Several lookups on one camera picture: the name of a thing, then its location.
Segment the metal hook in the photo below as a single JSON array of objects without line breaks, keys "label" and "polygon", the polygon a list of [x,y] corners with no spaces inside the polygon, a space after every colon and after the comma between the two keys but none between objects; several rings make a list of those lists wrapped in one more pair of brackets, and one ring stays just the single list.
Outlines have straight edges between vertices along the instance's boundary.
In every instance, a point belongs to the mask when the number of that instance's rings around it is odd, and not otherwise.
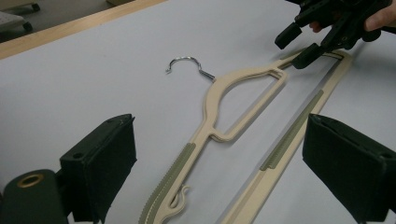
[{"label": "metal hook", "polygon": [[199,73],[201,75],[209,78],[212,81],[215,81],[216,78],[214,76],[208,74],[206,71],[202,70],[201,64],[198,62],[198,60],[196,60],[195,58],[190,57],[190,56],[189,57],[179,57],[179,58],[175,58],[174,60],[172,60],[172,62],[169,63],[168,69],[166,69],[166,73],[167,74],[171,73],[172,72],[172,65],[174,63],[178,62],[178,61],[181,61],[181,60],[190,60],[190,61],[195,62],[198,65],[198,71],[199,71]]}]

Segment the white surface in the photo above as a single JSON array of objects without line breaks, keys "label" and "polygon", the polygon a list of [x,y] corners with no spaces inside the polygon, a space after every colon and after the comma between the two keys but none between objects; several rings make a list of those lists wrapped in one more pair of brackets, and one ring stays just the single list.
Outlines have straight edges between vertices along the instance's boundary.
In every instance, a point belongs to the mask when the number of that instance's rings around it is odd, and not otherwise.
[{"label": "white surface", "polygon": [[[276,36],[298,10],[276,0],[170,0],[0,61],[0,189],[35,169],[59,170],[59,158],[101,122],[131,113],[138,161],[106,223],[137,223],[198,128],[210,87],[194,63],[177,63],[166,76],[169,62],[190,55],[214,76],[267,65],[323,37],[304,29],[285,50],[277,48]],[[396,148],[394,48],[388,34],[359,43],[350,51],[352,69],[321,112],[389,148]],[[285,88],[238,140],[210,140],[186,182],[187,207],[168,223],[217,222],[331,65],[321,59],[303,71],[287,69]],[[221,106],[221,127],[262,87],[257,81],[236,90]],[[390,214],[387,223],[394,221]],[[255,223],[355,222],[299,149]]]}]

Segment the beige plastic hanger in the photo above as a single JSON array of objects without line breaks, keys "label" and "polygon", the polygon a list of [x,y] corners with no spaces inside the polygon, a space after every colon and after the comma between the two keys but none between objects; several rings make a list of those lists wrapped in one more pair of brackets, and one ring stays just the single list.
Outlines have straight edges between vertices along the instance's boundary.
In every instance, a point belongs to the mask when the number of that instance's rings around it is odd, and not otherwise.
[{"label": "beige plastic hanger", "polygon": [[[184,147],[174,164],[171,166],[165,177],[158,185],[158,187],[151,194],[148,202],[139,219],[139,224],[163,223],[166,218],[174,216],[179,213],[185,206],[185,191],[189,188],[183,185],[185,178],[189,174],[191,167],[197,160],[205,142],[210,138],[225,142],[234,139],[238,134],[246,129],[246,127],[253,121],[262,109],[267,105],[278,92],[279,88],[283,86],[287,79],[287,74],[279,68],[290,65],[290,62],[298,55],[294,54],[289,58],[278,60],[273,64],[260,68],[249,68],[232,72],[223,77],[214,78],[208,73],[204,72],[201,65],[192,57],[182,57],[174,59],[171,65],[180,60],[192,60],[198,64],[200,73],[213,80],[213,84],[208,90],[204,102],[204,119],[190,140]],[[277,79],[277,82],[270,88],[270,90],[259,99],[251,109],[242,117],[227,133],[222,133],[217,130],[214,125],[218,117],[219,103],[223,95],[234,84],[246,79],[271,76]]]},{"label": "beige plastic hanger", "polygon": [[352,62],[348,54],[338,50],[325,56],[334,57],[340,62],[250,180],[221,224],[248,224],[254,220],[303,140],[309,113],[317,114],[320,111]]}]

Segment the silver hanger hook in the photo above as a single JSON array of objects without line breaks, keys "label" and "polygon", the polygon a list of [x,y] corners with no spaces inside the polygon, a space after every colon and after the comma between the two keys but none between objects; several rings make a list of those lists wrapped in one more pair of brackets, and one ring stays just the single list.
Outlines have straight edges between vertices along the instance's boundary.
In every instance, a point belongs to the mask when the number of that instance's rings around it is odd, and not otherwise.
[{"label": "silver hanger hook", "polygon": [[174,63],[176,63],[176,62],[178,62],[178,61],[182,61],[182,60],[189,60],[189,61],[195,62],[195,63],[198,65],[198,71],[199,71],[199,73],[200,73],[201,75],[203,75],[203,76],[209,78],[209,79],[212,80],[212,81],[215,81],[216,78],[215,78],[214,76],[208,74],[206,71],[202,70],[201,64],[198,62],[198,60],[196,60],[195,58],[190,57],[190,56],[188,56],[188,57],[179,57],[179,58],[175,58],[174,60],[172,60],[172,61],[169,63],[169,67],[166,69],[166,73],[168,73],[168,74],[171,73],[171,72],[172,72],[172,65],[173,65]]}]

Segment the white table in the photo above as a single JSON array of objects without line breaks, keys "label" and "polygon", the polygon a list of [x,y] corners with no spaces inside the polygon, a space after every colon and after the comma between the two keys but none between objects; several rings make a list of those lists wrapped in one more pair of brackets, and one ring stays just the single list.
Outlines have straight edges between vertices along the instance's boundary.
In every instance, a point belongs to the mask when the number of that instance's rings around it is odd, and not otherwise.
[{"label": "white table", "polygon": [[[210,82],[206,72],[264,66],[320,41],[308,29],[285,50],[276,36],[299,8],[276,0],[170,0],[0,61],[0,188],[23,173],[59,170],[59,158],[102,121],[131,113],[138,161],[106,223],[137,223],[149,195],[202,119]],[[343,121],[389,148],[396,147],[396,71],[393,35],[358,45],[355,61],[321,114]],[[330,67],[287,69],[281,93],[236,141],[209,141],[186,184],[188,205],[168,223],[215,223],[291,117]],[[262,92],[260,81],[224,99],[219,126]],[[386,223],[394,223],[389,213]],[[302,161],[299,149],[255,223],[355,223]]]}]

